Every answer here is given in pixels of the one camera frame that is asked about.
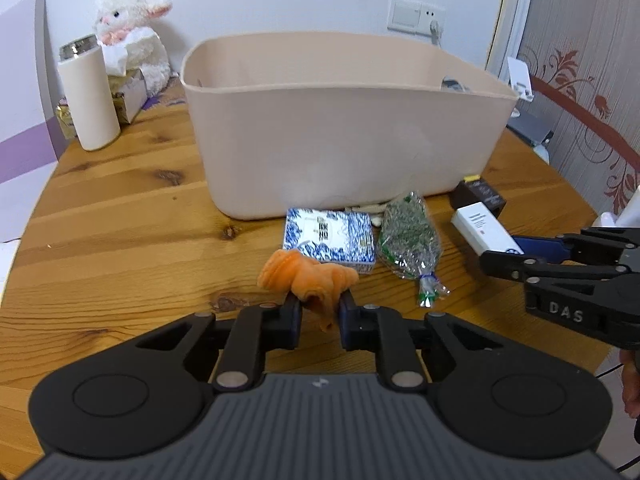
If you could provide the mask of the person's hand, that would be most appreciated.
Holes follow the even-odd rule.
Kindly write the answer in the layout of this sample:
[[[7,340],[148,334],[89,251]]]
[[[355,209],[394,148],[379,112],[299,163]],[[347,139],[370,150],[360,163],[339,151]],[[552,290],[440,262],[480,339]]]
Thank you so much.
[[[640,375],[636,367],[636,352],[620,350],[620,364],[622,371],[622,400],[625,412],[634,419],[640,415]]]

